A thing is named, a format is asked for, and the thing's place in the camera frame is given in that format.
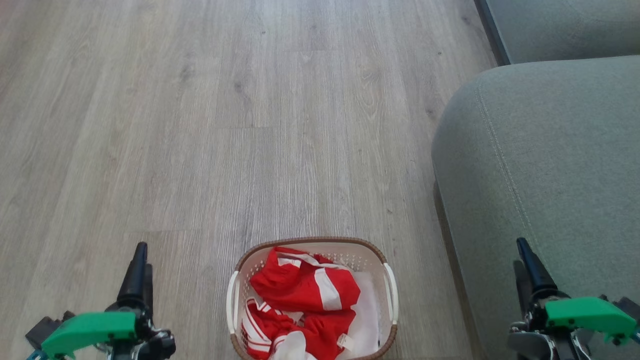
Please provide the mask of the white laundry basket brown rim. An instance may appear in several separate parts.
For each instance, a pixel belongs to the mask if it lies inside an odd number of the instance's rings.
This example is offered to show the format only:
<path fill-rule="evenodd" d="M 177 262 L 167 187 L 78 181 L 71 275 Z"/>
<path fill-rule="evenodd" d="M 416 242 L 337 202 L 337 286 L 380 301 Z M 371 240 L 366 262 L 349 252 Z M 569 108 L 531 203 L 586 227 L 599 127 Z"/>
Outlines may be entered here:
<path fill-rule="evenodd" d="M 247 353 L 247 342 L 242 339 L 242 317 L 239 309 L 254 295 L 250 276 L 265 266 L 272 248 L 284 247 L 322 255 L 354 271 L 368 272 L 373 277 L 374 299 L 377 301 L 379 332 L 378 349 L 363 357 L 348 360 L 383 360 L 393 346 L 398 332 L 399 291 L 397 280 L 384 253 L 369 241 L 337 236 L 300 237 L 270 241 L 250 248 L 238 260 L 226 292 L 226 321 L 231 344 L 241 360 L 253 360 Z"/>

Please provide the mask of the red and white garment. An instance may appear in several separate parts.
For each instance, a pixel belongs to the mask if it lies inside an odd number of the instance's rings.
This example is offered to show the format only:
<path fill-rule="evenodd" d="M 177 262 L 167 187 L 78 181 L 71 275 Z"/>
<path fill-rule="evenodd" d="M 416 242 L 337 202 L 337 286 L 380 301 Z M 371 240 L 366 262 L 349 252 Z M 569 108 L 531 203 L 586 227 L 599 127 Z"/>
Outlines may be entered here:
<path fill-rule="evenodd" d="M 246 351 L 254 360 L 269 360 L 275 339 L 301 331 L 306 351 L 317 360 L 336 360 L 345 350 L 361 290 L 354 272 L 326 257 L 275 247 L 251 278 L 255 295 L 242 310 Z"/>

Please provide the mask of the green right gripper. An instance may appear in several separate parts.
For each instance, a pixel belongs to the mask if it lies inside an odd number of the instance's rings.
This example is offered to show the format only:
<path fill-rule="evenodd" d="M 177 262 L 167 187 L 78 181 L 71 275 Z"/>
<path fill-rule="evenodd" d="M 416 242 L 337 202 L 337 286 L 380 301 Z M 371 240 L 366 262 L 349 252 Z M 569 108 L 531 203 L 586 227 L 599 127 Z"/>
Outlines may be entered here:
<path fill-rule="evenodd" d="M 510 325 L 507 348 L 518 360 L 594 360 L 594 333 L 616 347 L 639 342 L 639 325 L 606 296 L 571 298 L 558 287 L 524 237 L 513 269 L 523 320 Z"/>

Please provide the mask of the white mesh cloth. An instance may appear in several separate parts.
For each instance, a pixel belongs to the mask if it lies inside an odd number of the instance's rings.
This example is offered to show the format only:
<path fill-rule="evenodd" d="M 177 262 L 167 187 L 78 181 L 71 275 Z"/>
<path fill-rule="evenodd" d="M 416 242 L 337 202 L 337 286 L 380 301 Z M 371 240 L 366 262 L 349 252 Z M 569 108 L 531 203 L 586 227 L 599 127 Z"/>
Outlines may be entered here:
<path fill-rule="evenodd" d="M 357 303 L 352 306 L 355 317 L 347 333 L 352 342 L 350 347 L 344 349 L 336 360 L 366 357 L 379 349 L 379 305 L 372 275 L 368 272 L 358 271 L 354 272 L 353 276 L 359 286 L 360 294 Z"/>

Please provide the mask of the grey fabric sofa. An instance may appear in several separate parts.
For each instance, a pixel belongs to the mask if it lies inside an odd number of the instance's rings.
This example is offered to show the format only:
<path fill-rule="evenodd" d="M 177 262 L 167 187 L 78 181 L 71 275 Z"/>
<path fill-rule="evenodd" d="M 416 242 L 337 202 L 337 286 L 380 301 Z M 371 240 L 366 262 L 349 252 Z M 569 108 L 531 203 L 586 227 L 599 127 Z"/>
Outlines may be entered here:
<path fill-rule="evenodd" d="M 475 0 L 503 65 L 446 105 L 435 179 L 483 360 L 515 360 L 516 239 L 572 297 L 640 305 L 640 0 Z"/>

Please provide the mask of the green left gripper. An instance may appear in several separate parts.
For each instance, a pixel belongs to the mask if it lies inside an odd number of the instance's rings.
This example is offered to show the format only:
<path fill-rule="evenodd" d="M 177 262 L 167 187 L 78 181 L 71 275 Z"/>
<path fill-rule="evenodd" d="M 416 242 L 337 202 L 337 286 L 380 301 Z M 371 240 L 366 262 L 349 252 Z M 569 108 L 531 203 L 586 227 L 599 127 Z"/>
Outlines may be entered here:
<path fill-rule="evenodd" d="M 147 264 L 147 252 L 146 242 L 135 247 L 117 302 L 103 312 L 71 317 L 27 360 L 77 360 L 75 352 L 87 347 L 105 360 L 170 360 L 176 340 L 171 330 L 153 323 L 153 265 Z"/>

